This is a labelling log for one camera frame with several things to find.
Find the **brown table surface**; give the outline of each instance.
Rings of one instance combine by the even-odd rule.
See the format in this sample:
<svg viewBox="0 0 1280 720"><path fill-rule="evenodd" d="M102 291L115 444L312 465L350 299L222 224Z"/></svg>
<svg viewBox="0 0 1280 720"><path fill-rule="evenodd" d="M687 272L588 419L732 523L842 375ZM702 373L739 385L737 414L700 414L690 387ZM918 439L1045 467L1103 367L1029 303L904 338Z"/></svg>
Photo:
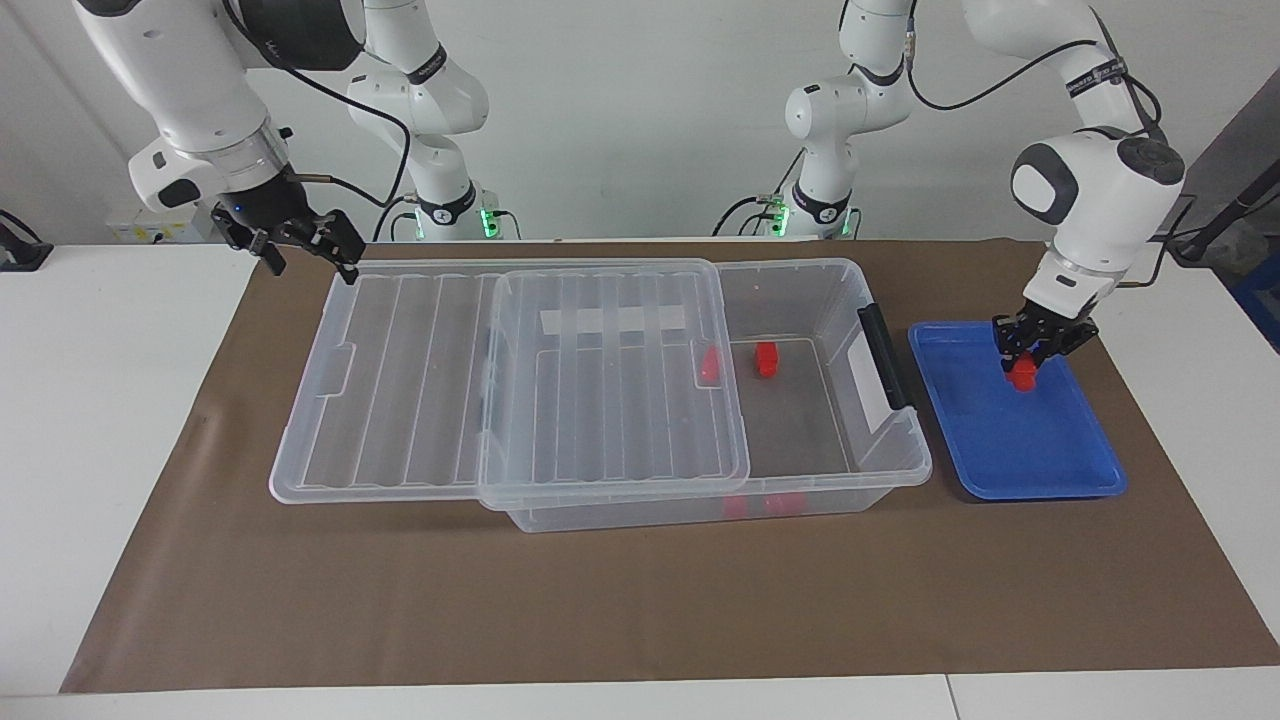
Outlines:
<svg viewBox="0 0 1280 720"><path fill-rule="evenodd" d="M289 254L283 278L252 278L63 691L1280 665L1102 343L1071 366L1129 491L989 505L960 488L905 333L1016 310L1037 245L370 252L611 255L858 261L908 368L933 478L856 515L549 536L475 502L279 505L266 478L330 281Z"/></svg>

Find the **white label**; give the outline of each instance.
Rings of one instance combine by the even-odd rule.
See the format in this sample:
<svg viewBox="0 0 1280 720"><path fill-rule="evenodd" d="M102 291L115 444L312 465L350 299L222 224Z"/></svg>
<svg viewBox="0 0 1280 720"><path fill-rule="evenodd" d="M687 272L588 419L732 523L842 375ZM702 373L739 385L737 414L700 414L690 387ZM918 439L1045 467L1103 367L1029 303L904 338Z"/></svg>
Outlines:
<svg viewBox="0 0 1280 720"><path fill-rule="evenodd" d="M893 409L888 406L888 396L884 395L884 386L881 383L879 370L876 369L876 359L872 357L872 346L867 341L865 332L858 333L854 345L849 347L849 369L854 372L854 386L863 401L867 428L874 433L893 414Z"/></svg>
<svg viewBox="0 0 1280 720"><path fill-rule="evenodd" d="M618 332L644 332L644 307L618 307ZM543 334L561 334L563 319L559 310L543 310ZM579 334L599 334L604 332L604 310L579 310L576 314ZM664 331L686 329L685 307L681 305L660 305L658 307L658 327Z"/></svg>

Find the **green light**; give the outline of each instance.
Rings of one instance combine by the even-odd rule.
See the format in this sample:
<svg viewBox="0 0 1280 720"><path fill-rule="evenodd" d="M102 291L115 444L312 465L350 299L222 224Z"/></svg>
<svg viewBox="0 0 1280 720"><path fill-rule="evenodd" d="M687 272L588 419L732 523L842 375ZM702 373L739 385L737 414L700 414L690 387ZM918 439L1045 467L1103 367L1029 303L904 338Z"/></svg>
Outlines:
<svg viewBox="0 0 1280 720"><path fill-rule="evenodd" d="M484 225L484 236L486 238L492 240L498 237L498 218L494 217L493 210L481 208L480 223Z"/></svg>
<svg viewBox="0 0 1280 720"><path fill-rule="evenodd" d="M782 205L778 208L778 219L773 223L773 237L787 234L787 220L791 219L791 208Z"/></svg>

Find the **transparent storage box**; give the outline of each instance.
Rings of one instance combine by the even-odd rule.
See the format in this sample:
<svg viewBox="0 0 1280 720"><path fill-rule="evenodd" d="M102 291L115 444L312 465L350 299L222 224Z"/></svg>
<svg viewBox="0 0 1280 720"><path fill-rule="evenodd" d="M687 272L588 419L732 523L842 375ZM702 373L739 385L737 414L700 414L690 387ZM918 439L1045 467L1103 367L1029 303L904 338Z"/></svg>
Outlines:
<svg viewBox="0 0 1280 720"><path fill-rule="evenodd" d="M475 498L545 532L855 512L932 470L849 260L361 268L330 291L282 502Z"/></svg>

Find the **white wall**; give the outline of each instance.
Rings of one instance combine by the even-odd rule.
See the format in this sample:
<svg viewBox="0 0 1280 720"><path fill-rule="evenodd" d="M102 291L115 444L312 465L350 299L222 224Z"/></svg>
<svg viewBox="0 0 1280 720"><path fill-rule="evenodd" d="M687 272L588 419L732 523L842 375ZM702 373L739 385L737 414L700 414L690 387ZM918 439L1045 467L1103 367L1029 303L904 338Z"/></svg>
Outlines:
<svg viewBox="0 0 1280 720"><path fill-rule="evenodd" d="M36 40L59 49L58 67L114 143L132 152L151 140L154 126L110 82L72 0L4 1ZM1276 0L1094 5L1134 73L1164 100L1165 128L1188 159L1280 60ZM795 152L782 124L791 88L847 68L836 40L840 0L433 0L430 9L451 56L492 99L489 124L460 138L472 174L534 237L708 233L730 202L772 190ZM966 96L1018 67L973 42L956 0L923 0L918 15L916 77L936 100ZM343 87L367 67L324 79ZM252 76L276 122L297 131L298 170L385 193L394 155L342 106L279 73ZM1009 199L1009 168L1025 145L1076 124L1056 76L1039 70L972 109L919 109L859 138L863 236L1047 236ZM6 163L0 188L10 174ZM333 188L312 196L317 209L342 206L371 229L375 213L357 199Z"/></svg>

